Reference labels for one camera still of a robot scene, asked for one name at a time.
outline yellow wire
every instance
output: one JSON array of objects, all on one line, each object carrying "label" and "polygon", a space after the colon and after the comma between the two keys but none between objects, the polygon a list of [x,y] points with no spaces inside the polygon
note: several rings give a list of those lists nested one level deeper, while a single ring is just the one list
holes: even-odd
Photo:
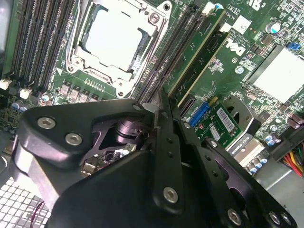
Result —
[{"label": "yellow wire", "polygon": [[292,162],[295,164],[295,166],[296,166],[301,172],[303,172],[302,167],[299,166],[299,165],[296,163],[296,161],[295,161],[294,153],[292,153],[292,151],[290,151],[289,154],[290,154],[291,160],[292,160]]}]

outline blue connector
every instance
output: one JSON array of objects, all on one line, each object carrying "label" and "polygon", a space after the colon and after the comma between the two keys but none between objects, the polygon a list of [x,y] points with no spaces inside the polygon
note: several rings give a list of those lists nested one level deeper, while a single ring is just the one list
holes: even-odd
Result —
[{"label": "blue connector", "polygon": [[200,121],[200,119],[204,116],[208,109],[209,104],[207,102],[204,102],[190,119],[189,124],[191,125],[191,127],[194,127],[198,123],[198,121]]},{"label": "blue connector", "polygon": [[300,49],[301,49],[301,45],[298,44],[298,43],[290,43],[290,44],[287,46],[287,48],[288,48],[289,50],[295,50],[295,51],[297,51],[297,50],[300,50]]}]

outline screw hole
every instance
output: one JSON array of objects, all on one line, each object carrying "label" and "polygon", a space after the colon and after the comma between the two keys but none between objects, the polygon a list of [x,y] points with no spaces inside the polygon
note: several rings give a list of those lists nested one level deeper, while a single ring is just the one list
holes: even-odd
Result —
[{"label": "screw hole", "polygon": [[172,139],[171,139],[171,138],[167,138],[167,142],[168,142],[168,143],[170,143],[170,144],[172,144],[172,143],[173,143],[173,141],[172,141]]},{"label": "screw hole", "polygon": [[218,173],[215,172],[215,171],[212,171],[212,174],[213,174],[213,176],[215,176],[215,177],[218,177],[218,176],[219,176]]},{"label": "screw hole", "polygon": [[170,9],[170,5],[169,5],[169,4],[165,4],[165,5],[163,6],[163,9],[164,9],[165,11],[168,11],[168,10]]}]

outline white connector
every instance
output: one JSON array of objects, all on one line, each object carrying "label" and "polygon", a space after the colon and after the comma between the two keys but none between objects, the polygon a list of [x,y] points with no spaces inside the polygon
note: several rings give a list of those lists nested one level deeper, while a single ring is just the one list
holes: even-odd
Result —
[{"label": "white connector", "polygon": [[30,88],[21,89],[20,97],[26,100],[28,99],[31,92],[32,90]]},{"label": "white connector", "polygon": [[4,90],[7,90],[11,82],[12,82],[12,80],[9,80],[7,78],[1,79],[0,80],[0,88],[4,89]]}]

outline red wire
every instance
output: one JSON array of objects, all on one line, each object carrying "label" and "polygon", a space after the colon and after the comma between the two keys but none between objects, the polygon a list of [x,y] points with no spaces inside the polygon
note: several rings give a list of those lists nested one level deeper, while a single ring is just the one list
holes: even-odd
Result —
[{"label": "red wire", "polygon": [[41,207],[42,204],[44,204],[44,202],[39,203],[38,206],[36,207],[36,209],[35,209],[35,211],[34,211],[34,213],[32,215],[32,218],[30,219],[30,226],[29,226],[29,228],[33,228],[33,223],[34,223],[34,219],[35,219],[36,213],[37,213],[37,211],[39,210],[39,208]]},{"label": "red wire", "polygon": [[289,162],[289,164],[291,165],[291,167],[293,168],[293,170],[296,172],[296,174],[298,174],[300,177],[302,177],[301,172],[298,170],[298,168],[295,166],[295,164],[293,163],[293,161],[290,158],[290,155],[286,155],[285,158],[287,159],[287,161]]}]

